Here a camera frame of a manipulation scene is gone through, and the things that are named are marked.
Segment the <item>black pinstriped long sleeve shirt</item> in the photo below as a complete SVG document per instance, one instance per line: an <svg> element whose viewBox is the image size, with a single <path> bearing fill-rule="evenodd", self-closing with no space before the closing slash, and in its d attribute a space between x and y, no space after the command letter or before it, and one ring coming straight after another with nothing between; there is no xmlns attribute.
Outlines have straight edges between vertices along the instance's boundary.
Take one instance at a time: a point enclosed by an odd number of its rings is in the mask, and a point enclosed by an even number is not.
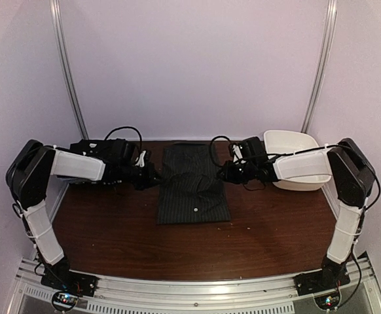
<svg viewBox="0 0 381 314"><path fill-rule="evenodd" d="M164 147L157 224L228 222L225 187L217 178L215 149L204 143Z"/></svg>

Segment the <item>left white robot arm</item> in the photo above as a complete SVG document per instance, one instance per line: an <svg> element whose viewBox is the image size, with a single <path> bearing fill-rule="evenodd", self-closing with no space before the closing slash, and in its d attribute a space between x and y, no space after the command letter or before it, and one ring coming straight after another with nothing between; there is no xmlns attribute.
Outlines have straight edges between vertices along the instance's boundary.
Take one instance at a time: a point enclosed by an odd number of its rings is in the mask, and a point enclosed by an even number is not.
<svg viewBox="0 0 381 314"><path fill-rule="evenodd" d="M150 151L125 139L81 140L69 148L31 139L11 163L5 180L14 200L13 210L22 219L42 263L54 266L48 276L60 290L71 289L75 276L61 266L67 258L46 212L50 178L103 185L130 183L136 190L146 190L162 180L150 157Z"/></svg>

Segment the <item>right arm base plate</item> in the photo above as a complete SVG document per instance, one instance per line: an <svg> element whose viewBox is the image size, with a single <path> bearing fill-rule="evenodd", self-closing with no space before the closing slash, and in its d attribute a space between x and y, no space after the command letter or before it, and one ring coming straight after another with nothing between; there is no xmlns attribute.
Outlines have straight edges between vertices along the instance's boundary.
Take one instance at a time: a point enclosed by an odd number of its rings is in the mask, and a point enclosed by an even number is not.
<svg viewBox="0 0 381 314"><path fill-rule="evenodd" d="M350 277L342 272L336 277L331 271L317 270L310 273L300 273L294 277L295 287L299 296L317 294L327 290L336 290L350 283Z"/></svg>

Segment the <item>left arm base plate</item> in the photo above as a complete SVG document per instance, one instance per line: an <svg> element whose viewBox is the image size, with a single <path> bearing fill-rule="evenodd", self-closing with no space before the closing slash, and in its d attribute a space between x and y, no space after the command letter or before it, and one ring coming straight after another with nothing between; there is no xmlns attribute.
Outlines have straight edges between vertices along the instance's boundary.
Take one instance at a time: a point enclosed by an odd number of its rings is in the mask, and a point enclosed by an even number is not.
<svg viewBox="0 0 381 314"><path fill-rule="evenodd" d="M77 296L95 295L98 278L93 275L56 268L46 269L41 284L56 290L66 291Z"/></svg>

